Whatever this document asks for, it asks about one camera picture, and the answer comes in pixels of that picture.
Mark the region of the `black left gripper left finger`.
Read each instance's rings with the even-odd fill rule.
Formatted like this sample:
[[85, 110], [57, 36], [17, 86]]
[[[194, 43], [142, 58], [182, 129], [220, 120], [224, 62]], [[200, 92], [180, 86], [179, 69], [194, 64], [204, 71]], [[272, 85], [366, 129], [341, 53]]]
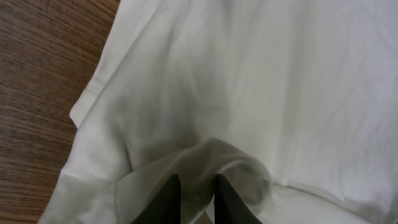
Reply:
[[173, 174], [131, 224], [180, 224], [181, 183]]

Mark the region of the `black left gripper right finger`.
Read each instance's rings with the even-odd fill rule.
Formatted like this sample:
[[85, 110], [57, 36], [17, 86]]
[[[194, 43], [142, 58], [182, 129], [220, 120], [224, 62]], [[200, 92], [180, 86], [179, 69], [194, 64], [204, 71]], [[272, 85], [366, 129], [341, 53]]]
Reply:
[[222, 174], [214, 181], [214, 208], [215, 224], [261, 224]]

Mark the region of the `white t-shirt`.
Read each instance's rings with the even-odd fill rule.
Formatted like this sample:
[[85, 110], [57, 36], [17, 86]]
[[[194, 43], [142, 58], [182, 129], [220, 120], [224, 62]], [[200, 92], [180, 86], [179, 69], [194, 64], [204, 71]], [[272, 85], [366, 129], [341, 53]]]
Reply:
[[121, 1], [41, 223], [131, 223], [223, 174], [265, 223], [397, 222], [396, 1]]

